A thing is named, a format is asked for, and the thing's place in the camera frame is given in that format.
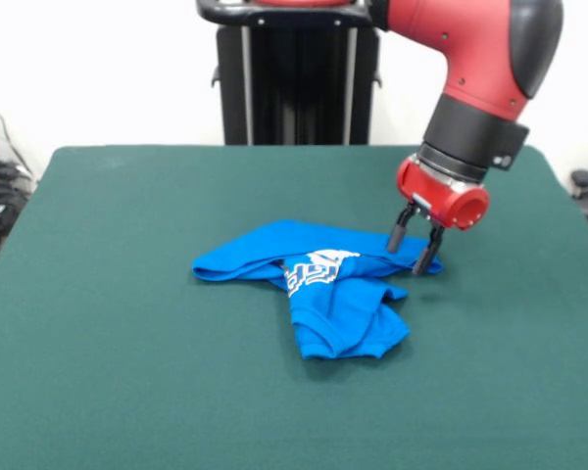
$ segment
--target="green felt surface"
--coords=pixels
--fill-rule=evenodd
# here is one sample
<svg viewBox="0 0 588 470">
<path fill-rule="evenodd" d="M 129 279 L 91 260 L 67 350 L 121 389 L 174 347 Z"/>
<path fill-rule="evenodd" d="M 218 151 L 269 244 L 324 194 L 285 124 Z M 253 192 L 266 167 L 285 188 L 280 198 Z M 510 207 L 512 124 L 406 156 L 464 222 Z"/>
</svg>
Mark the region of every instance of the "green felt surface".
<svg viewBox="0 0 588 470">
<path fill-rule="evenodd" d="M 282 292 L 190 275 L 280 218 L 388 232 L 413 150 L 59 151 L 0 255 L 0 470 L 588 469 L 588 223 L 532 149 L 392 277 L 381 360 L 304 361 Z"/>
</svg>

